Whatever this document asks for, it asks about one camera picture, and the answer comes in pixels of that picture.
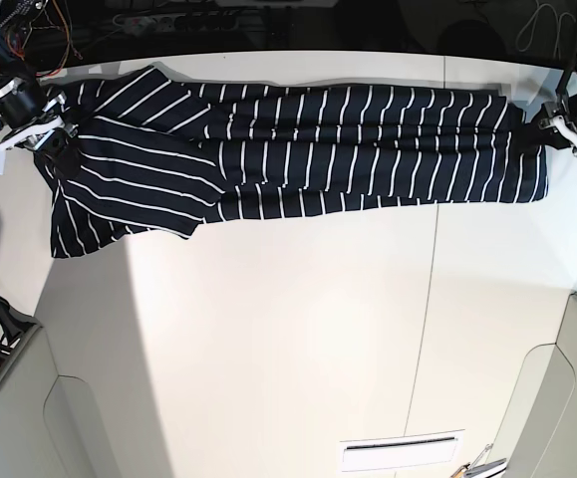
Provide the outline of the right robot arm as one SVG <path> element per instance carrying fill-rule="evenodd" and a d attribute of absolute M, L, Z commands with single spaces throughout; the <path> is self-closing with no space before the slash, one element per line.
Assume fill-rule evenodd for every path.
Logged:
<path fill-rule="evenodd" d="M 25 60 L 33 22 L 46 8 L 45 1 L 0 1 L 0 174 L 7 152 L 16 147 L 33 152 L 65 178 L 81 168 L 66 94 L 43 89 L 39 81 L 45 76 Z"/>

